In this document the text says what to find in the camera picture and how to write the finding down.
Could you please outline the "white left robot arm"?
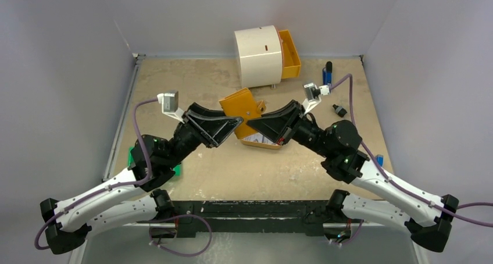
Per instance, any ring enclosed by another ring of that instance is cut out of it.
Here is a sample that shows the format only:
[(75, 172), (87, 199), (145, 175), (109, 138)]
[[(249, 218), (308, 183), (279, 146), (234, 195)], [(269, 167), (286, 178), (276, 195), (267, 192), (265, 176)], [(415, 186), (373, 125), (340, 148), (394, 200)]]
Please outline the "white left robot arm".
[(176, 217), (174, 205), (162, 189), (178, 166), (200, 145), (219, 147), (244, 121), (192, 104), (177, 110), (172, 138), (138, 134), (131, 151), (133, 162), (100, 185), (73, 198), (45, 199), (40, 204), (46, 248), (59, 255), (108, 229), (134, 222), (165, 223)]

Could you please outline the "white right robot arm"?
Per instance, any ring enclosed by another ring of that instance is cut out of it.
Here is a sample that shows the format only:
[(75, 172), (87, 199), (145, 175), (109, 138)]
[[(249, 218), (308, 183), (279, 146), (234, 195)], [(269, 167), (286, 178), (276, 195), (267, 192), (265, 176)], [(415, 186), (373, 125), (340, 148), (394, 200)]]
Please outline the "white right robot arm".
[(407, 231), (414, 243), (429, 251), (444, 251), (458, 199), (427, 193), (380, 170), (368, 153), (359, 150), (362, 138), (351, 121), (340, 120), (321, 129), (313, 114), (292, 100), (279, 110), (248, 120), (247, 125), (278, 145), (296, 141), (324, 158), (321, 165), (334, 180), (381, 198), (373, 201), (335, 190), (326, 206), (331, 220), (368, 220), (394, 227)]

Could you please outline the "orange leather card holder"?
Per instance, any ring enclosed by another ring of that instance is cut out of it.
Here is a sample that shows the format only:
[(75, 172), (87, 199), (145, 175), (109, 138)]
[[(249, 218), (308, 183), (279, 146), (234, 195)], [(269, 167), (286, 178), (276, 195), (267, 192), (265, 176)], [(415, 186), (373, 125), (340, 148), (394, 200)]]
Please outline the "orange leather card holder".
[(247, 121), (261, 117), (266, 111), (264, 100), (256, 100), (248, 88), (243, 88), (219, 100), (222, 110), (227, 116), (241, 116), (243, 118), (234, 134), (239, 140), (256, 133), (256, 130), (247, 125)]

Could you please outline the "orange oval tray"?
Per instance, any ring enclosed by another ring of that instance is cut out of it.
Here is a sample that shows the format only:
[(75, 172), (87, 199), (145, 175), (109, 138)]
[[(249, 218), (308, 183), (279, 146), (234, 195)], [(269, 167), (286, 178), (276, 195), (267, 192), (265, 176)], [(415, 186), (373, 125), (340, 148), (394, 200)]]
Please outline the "orange oval tray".
[(265, 136), (260, 133), (249, 135), (243, 139), (240, 139), (240, 142), (244, 145), (257, 147), (257, 148), (265, 148), (271, 150), (279, 150), (282, 148), (281, 145), (276, 144), (275, 142), (270, 141)]

